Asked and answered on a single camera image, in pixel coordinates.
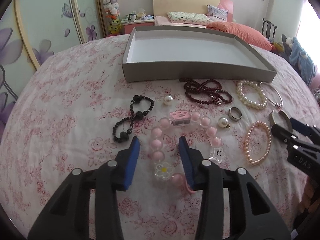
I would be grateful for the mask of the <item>person's right hand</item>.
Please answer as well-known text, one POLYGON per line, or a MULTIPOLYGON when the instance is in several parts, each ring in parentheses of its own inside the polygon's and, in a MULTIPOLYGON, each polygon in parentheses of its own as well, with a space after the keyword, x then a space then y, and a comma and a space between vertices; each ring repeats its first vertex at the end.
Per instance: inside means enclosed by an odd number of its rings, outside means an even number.
POLYGON ((316 184, 310 177, 307 177, 306 184, 304 187, 302 200, 298 204, 298 210, 303 213, 305 210, 308 213, 314 213, 319 206, 319 199, 313 201, 312 198, 315 195, 315 190, 317 189, 316 184))

